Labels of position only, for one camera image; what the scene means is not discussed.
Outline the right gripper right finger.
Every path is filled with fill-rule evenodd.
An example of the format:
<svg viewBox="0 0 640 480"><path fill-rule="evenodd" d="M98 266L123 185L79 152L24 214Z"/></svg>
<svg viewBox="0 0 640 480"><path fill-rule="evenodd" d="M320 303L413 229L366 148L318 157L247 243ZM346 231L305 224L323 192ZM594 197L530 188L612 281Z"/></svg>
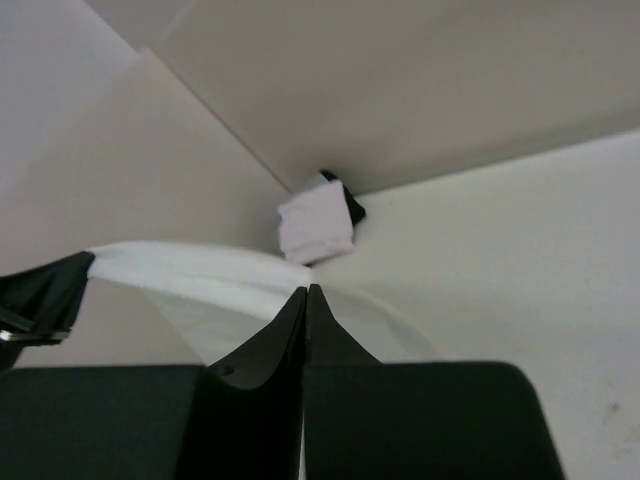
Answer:
<svg viewBox="0 0 640 480"><path fill-rule="evenodd" d="M537 393L495 361L385 364L309 288L303 375L310 479L560 479Z"/></svg>

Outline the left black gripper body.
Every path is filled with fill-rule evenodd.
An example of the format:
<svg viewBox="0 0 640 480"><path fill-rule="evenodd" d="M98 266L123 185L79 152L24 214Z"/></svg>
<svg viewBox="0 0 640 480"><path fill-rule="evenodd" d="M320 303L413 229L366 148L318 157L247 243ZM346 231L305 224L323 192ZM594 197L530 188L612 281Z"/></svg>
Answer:
<svg viewBox="0 0 640 480"><path fill-rule="evenodd" d="M81 251L1 278L1 368L27 347L66 340L76 322L95 255Z"/></svg>

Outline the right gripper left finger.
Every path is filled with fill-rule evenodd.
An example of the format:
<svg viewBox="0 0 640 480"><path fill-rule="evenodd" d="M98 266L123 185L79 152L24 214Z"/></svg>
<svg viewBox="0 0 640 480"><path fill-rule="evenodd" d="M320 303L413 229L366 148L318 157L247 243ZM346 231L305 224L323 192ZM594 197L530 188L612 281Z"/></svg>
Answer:
<svg viewBox="0 0 640 480"><path fill-rule="evenodd" d="M1 376L5 479L295 479L306 291L210 365Z"/></svg>

